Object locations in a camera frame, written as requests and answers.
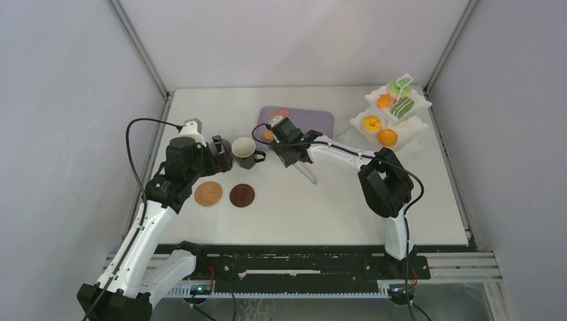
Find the light brown coaster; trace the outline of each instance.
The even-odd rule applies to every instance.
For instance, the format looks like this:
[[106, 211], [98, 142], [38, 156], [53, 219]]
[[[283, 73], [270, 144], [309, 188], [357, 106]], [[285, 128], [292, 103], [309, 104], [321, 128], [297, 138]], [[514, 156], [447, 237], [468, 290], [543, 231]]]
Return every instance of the light brown coaster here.
[[223, 196], [223, 188], [216, 182], [204, 182], [195, 191], [195, 201], [200, 206], [213, 206]]

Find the coaster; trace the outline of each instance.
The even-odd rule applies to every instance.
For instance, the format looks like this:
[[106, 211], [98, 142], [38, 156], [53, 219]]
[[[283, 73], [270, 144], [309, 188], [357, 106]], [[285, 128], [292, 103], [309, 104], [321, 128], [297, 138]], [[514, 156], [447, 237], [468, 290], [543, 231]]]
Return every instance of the coaster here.
[[204, 207], [217, 204], [222, 196], [223, 188], [216, 182], [204, 182], [195, 191], [195, 201]]
[[248, 184], [234, 186], [230, 193], [232, 205], [236, 207], [246, 207], [254, 201], [254, 189]]

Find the pastry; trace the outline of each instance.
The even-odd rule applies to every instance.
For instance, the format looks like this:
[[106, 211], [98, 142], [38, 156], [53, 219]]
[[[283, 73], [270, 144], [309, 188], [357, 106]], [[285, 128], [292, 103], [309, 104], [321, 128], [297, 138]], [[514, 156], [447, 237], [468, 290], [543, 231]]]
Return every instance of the pastry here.
[[360, 126], [360, 129], [369, 135], [375, 135], [381, 128], [382, 122], [376, 116], [367, 116]]
[[386, 85], [386, 90], [388, 92], [388, 95], [390, 95], [394, 99], [397, 99], [398, 95], [400, 94], [400, 88], [405, 86], [404, 90], [402, 90], [402, 94], [400, 94], [400, 97], [409, 96], [409, 94], [411, 93], [411, 86], [410, 85], [406, 86], [409, 82], [410, 82], [410, 80], [408, 80], [408, 79], [400, 79], [398, 81], [400, 86], [398, 86], [398, 84], [396, 84], [396, 82], [388, 83]]
[[394, 105], [390, 113], [394, 115], [394, 117], [401, 119], [411, 110], [411, 108], [413, 108], [413, 105], [415, 105], [415, 102], [413, 100], [404, 97]]
[[290, 117], [290, 111], [287, 109], [280, 109], [279, 112], [277, 112], [277, 114], [280, 115], [281, 117], [286, 117], [286, 118]]
[[267, 142], [271, 142], [274, 140], [274, 136], [271, 130], [266, 130], [263, 135], [264, 135], [264, 139], [266, 139]]
[[380, 95], [380, 99], [378, 99], [378, 102], [376, 102], [376, 107], [380, 108], [380, 109], [384, 109], [388, 106], [390, 106], [390, 104], [392, 103], [394, 99], [392, 98], [392, 96], [388, 95], [388, 94], [383, 94]]

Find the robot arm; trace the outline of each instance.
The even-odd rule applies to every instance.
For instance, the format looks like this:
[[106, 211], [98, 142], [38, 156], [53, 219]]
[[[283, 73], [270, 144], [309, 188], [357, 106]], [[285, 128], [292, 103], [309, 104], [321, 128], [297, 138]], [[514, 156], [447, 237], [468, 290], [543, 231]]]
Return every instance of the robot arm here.
[[232, 169], [232, 156], [222, 138], [214, 136], [213, 144], [215, 149], [211, 150], [196, 119], [188, 121], [170, 141], [166, 160], [146, 184], [146, 208], [140, 204], [118, 253], [97, 282], [83, 284], [77, 293], [89, 319], [150, 320], [152, 307], [179, 280], [193, 273], [194, 255], [178, 249], [144, 278], [160, 236], [191, 196], [193, 184], [201, 177]]
[[291, 120], [277, 116], [269, 124], [275, 142], [269, 147], [278, 155], [284, 166], [296, 162], [327, 164], [356, 171], [366, 204], [384, 218], [386, 255], [394, 261], [406, 257], [406, 244], [411, 255], [413, 241], [408, 242], [403, 207], [411, 200], [413, 182], [401, 169], [398, 158], [388, 148], [379, 152], [357, 150], [330, 140], [320, 132], [303, 133]]

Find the coffee mug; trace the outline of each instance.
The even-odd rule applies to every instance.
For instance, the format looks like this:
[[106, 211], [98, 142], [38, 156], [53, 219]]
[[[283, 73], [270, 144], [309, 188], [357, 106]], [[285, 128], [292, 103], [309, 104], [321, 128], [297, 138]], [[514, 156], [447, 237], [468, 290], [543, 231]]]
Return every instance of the coffee mug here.
[[256, 150], [256, 143], [248, 137], [238, 138], [232, 143], [232, 155], [243, 169], [251, 169], [255, 163], [265, 160], [265, 152]]

